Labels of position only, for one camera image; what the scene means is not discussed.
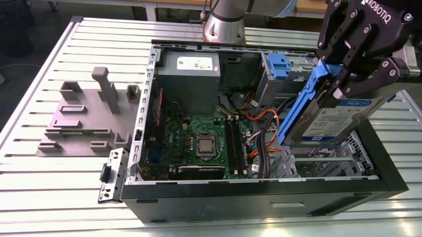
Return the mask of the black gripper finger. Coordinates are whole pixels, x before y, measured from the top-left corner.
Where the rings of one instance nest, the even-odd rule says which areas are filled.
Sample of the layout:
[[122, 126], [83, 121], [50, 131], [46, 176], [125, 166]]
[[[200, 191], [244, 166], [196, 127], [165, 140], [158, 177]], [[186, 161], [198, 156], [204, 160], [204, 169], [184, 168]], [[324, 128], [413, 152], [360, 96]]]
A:
[[317, 54], [329, 65], [373, 67], [368, 48], [375, 38], [372, 0], [328, 0]]
[[336, 89], [336, 99], [373, 99], [412, 88], [411, 70], [403, 59], [389, 57], [380, 64], [372, 78]]

